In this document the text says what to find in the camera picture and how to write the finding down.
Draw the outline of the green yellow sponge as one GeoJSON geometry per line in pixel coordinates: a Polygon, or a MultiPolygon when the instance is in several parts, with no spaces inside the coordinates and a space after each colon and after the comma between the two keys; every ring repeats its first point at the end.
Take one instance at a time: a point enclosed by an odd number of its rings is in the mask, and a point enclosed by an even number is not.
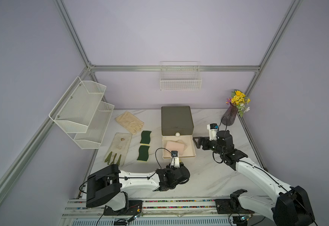
{"type": "Polygon", "coordinates": [[[149,148],[150,148],[150,146],[148,146],[148,145],[141,145],[139,147],[139,155],[138,155],[137,161],[146,162],[148,160],[149,148]]]}

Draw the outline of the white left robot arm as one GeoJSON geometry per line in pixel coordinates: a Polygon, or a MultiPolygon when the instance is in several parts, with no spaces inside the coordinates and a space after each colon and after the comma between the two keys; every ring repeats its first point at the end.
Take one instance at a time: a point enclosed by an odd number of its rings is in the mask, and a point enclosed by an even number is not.
{"type": "Polygon", "coordinates": [[[182,163],[178,168],[166,167],[150,173],[130,173],[112,164],[88,176],[86,208],[107,205],[118,211],[129,207],[129,190],[166,192],[189,179],[190,172],[182,163]]]}

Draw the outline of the pink sponge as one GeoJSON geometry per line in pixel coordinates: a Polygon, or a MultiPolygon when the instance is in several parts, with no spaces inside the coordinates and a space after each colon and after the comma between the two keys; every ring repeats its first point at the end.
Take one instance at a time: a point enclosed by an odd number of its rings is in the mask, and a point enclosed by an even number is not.
{"type": "Polygon", "coordinates": [[[178,151],[178,155],[182,156],[187,148],[187,145],[182,140],[167,141],[165,148],[168,151],[178,151]]]}

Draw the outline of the olive three-drawer cabinet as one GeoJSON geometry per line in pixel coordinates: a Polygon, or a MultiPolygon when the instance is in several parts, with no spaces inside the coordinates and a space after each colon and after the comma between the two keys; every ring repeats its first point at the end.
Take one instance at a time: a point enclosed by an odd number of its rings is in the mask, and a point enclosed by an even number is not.
{"type": "Polygon", "coordinates": [[[161,130],[162,136],[192,135],[194,123],[190,106],[162,106],[161,130]]]}

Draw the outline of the purple glass vase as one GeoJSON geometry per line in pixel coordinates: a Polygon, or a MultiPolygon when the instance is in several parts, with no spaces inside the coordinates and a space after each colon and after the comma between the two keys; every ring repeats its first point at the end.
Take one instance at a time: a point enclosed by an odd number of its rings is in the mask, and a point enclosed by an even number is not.
{"type": "Polygon", "coordinates": [[[238,113],[238,108],[234,104],[230,103],[229,108],[222,116],[221,123],[224,124],[225,126],[232,126],[235,122],[237,113],[238,113]]]}

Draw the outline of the yellow artificial flowers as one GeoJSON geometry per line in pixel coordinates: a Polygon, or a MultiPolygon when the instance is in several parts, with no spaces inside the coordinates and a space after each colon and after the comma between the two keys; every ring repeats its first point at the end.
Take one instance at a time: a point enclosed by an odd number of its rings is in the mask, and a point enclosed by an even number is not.
{"type": "Polygon", "coordinates": [[[240,117],[243,117],[246,112],[250,111],[250,102],[251,99],[237,89],[233,90],[231,92],[231,97],[226,99],[226,104],[230,107],[234,107],[240,117]]]}

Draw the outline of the beige rubber glove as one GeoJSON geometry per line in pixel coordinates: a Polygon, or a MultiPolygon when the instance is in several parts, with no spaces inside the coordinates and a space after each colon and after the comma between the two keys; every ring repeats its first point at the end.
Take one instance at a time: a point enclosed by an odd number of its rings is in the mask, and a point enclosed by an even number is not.
{"type": "Polygon", "coordinates": [[[144,126],[143,121],[141,121],[135,115],[131,114],[128,111],[125,111],[115,120],[133,135],[136,135],[137,133],[141,132],[144,126]]]}

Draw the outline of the white two-tier mesh shelf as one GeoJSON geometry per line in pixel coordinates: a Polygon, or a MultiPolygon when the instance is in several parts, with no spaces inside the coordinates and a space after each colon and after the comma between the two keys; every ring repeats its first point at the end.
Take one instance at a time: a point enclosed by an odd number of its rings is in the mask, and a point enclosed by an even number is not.
{"type": "Polygon", "coordinates": [[[115,106],[104,101],[106,86],[77,77],[49,118],[81,149],[98,149],[115,106]]]}

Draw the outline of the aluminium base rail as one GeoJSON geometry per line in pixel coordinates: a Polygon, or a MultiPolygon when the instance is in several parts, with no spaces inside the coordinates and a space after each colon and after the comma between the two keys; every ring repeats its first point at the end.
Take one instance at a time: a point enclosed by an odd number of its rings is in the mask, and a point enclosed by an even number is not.
{"type": "Polygon", "coordinates": [[[84,199],[69,200],[60,226],[273,226],[275,223],[250,210],[233,211],[229,197],[134,199],[129,208],[87,208],[84,199]]]}

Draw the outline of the aluminium frame profile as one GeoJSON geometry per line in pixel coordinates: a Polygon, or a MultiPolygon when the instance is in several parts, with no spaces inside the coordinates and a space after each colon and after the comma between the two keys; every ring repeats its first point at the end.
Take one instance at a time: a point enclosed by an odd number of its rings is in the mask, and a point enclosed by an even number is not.
{"type": "Polygon", "coordinates": [[[159,72],[159,71],[200,71],[200,72],[258,72],[260,66],[119,66],[95,65],[94,72],[159,72]]]}

